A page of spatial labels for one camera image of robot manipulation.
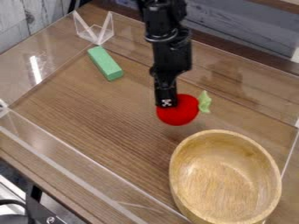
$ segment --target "bowl rim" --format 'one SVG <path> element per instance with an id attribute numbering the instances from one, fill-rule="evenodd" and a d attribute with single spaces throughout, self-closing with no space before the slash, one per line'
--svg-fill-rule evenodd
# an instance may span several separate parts
<path id="1" fill-rule="evenodd" d="M 267 161 L 271 164 L 271 169 L 275 172 L 275 182 L 276 182 L 276 189 L 275 189 L 275 197 L 272 198 L 271 204 L 268 206 L 268 208 L 263 211 L 263 213 L 258 214 L 255 217 L 243 220 L 243 221 L 231 221 L 231 222 L 224 222 L 220 220 L 216 220 L 212 217 L 207 217 L 204 216 L 198 210 L 194 210 L 192 208 L 188 207 L 188 205 L 184 203 L 184 201 L 182 200 L 182 197 L 179 197 L 178 192 L 174 190 L 174 161 L 176 159 L 176 156 L 179 154 L 179 152 L 183 150 L 183 146 L 196 137 L 199 136 L 204 136 L 204 135 L 210 135 L 210 134 L 227 134 L 227 135 L 232 135 L 234 137 L 240 137 L 243 140 L 248 141 L 251 144 L 254 144 L 256 146 L 256 148 L 259 149 L 259 151 L 264 154 Z M 280 171 L 276 165 L 276 161 L 274 160 L 272 156 L 270 155 L 270 153 L 267 152 L 267 150 L 264 149 L 264 147 L 256 142 L 254 141 L 250 137 L 239 134 L 238 132 L 230 131 L 230 130 L 224 130 L 224 129 L 210 129 L 210 130 L 204 130 L 200 131 L 195 134 L 192 134 L 191 136 L 188 136 L 187 138 L 184 138 L 184 140 L 179 143 L 174 153 L 172 153 L 172 157 L 171 157 L 171 163 L 170 163 L 170 185 L 171 185 L 171 189 L 172 189 L 172 196 L 180 201 L 183 207 L 191 211 L 191 213 L 194 215 L 196 215 L 198 218 L 200 218 L 203 221 L 207 221 L 210 223 L 218 223 L 218 224 L 255 224 L 259 223 L 260 221 L 263 221 L 268 215 L 274 212 L 276 205 L 279 203 L 280 197 L 282 197 L 282 189 L 283 189 L 283 184 L 282 184 L 282 175 L 280 175 Z"/>

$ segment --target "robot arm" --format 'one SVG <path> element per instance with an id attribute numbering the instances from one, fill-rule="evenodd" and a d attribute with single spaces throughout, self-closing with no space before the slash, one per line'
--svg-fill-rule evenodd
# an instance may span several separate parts
<path id="1" fill-rule="evenodd" d="M 154 47 L 155 104 L 162 108 L 176 107 L 176 77 L 192 68 L 191 31 L 180 24 L 186 5 L 184 0 L 138 0 L 144 39 Z"/>

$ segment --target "transparent plastic divider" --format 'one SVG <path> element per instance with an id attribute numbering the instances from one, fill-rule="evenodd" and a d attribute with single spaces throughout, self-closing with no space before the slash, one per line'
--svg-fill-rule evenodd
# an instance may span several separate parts
<path id="1" fill-rule="evenodd" d="M 0 99 L 11 105 L 92 44 L 76 34 L 74 16 L 56 21 L 0 58 Z"/>
<path id="2" fill-rule="evenodd" d="M 0 118 L 0 148 L 12 154 L 9 142 L 15 141 L 27 152 L 54 167 L 107 206 L 110 212 L 102 219 L 115 223 L 190 223 L 164 203 L 134 184 L 120 178 L 108 168 L 91 160 L 71 145 L 43 130 L 12 110 Z"/>

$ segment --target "green block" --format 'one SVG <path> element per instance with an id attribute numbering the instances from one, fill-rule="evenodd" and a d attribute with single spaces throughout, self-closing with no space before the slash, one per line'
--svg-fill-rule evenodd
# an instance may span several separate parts
<path id="1" fill-rule="evenodd" d="M 100 72 L 106 75 L 110 81 L 123 76 L 123 70 L 115 60 L 108 55 L 108 52 L 102 46 L 88 49 L 88 56 L 92 59 Z"/>

